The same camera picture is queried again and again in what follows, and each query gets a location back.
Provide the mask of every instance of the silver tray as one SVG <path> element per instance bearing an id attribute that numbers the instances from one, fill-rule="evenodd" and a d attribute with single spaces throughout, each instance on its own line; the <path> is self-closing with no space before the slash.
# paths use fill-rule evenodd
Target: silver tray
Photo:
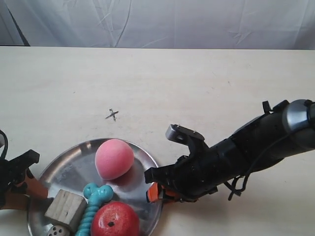
<path id="1" fill-rule="evenodd" d="M 108 139 L 91 140 L 72 147 L 58 156 L 44 170 L 39 181 L 48 188 L 48 199 L 32 199 L 28 211 L 28 226 L 31 236 L 46 236 L 52 224 L 44 214 L 60 189 L 83 195 L 84 186 L 90 182 L 98 186 L 110 185 L 115 201 L 129 204 L 140 219 L 141 236 L 149 236 L 158 223 L 162 203 L 146 201 L 146 191 L 151 186 L 144 181 L 144 171 L 157 167 L 155 160 L 142 148 L 127 142 L 133 149 L 135 161 L 131 169 L 113 181 L 102 180 L 95 167 L 94 157 L 98 147 Z"/>

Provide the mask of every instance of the pink ball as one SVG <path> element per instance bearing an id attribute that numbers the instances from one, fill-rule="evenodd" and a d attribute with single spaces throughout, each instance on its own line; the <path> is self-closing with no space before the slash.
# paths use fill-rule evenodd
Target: pink ball
<path id="1" fill-rule="evenodd" d="M 133 165 L 132 148 L 122 140 L 110 139 L 96 151 L 95 166 L 104 180 L 116 179 L 125 174 Z"/>

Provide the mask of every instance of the blue rubber toy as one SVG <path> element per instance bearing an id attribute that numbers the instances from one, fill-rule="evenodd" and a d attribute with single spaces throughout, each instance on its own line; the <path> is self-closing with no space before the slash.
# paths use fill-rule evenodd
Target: blue rubber toy
<path id="1" fill-rule="evenodd" d="M 109 185 L 98 187 L 95 183 L 89 183 L 83 189 L 83 196 L 88 199 L 88 206 L 75 236 L 89 236 L 91 234 L 91 224 L 95 214 L 103 203 L 112 200 L 114 191 Z"/>

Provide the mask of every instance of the beige tabletop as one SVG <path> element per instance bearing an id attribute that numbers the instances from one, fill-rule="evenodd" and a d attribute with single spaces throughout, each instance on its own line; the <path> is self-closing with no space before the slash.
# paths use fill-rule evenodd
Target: beige tabletop
<path id="1" fill-rule="evenodd" d="M 0 48 L 0 128 L 7 157 L 41 154 L 36 177 L 83 141 L 116 137 L 173 164 L 185 146 L 171 123 L 197 130 L 209 146 L 263 114 L 261 102 L 315 100 L 315 52 Z M 118 110 L 117 121 L 105 119 Z M 313 236 L 315 151 L 255 173 L 241 197 L 229 190 L 165 206 L 152 236 Z M 0 235 L 28 235 L 26 213 L 0 212 Z"/>

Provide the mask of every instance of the red apple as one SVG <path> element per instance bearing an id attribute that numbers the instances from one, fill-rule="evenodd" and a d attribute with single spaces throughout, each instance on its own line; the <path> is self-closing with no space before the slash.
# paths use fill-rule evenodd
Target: red apple
<path id="1" fill-rule="evenodd" d="M 91 236 L 139 236 L 140 222 L 127 204 L 112 202 L 103 206 L 91 225 Z"/>

